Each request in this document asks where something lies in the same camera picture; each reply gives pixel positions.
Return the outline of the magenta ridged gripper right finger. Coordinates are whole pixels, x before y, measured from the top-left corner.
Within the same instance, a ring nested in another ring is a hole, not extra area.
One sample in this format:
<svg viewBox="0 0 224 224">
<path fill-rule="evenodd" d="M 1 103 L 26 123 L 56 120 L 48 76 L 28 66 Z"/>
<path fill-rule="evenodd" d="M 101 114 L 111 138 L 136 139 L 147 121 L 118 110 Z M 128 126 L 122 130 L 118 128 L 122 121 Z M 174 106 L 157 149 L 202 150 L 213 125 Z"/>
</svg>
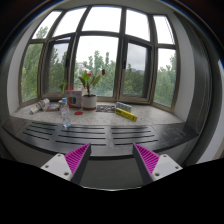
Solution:
<svg viewBox="0 0 224 224">
<path fill-rule="evenodd" d="M 164 178 L 182 169 L 182 167 L 167 154 L 158 155 L 157 153 L 136 143 L 133 144 L 132 153 L 136 160 L 144 185 Z"/>
</svg>

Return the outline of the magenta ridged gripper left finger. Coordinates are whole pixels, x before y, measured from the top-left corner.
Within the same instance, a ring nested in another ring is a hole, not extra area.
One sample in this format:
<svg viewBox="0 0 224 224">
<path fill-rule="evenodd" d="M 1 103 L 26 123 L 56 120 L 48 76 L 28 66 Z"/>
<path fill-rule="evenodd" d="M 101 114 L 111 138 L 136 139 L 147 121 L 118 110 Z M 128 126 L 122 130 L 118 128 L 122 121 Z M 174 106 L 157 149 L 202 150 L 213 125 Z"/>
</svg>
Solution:
<svg viewBox="0 0 224 224">
<path fill-rule="evenodd" d="M 79 185 L 90 154 L 91 144 L 88 143 L 67 154 L 56 154 L 42 166 L 42 169 Z"/>
</svg>

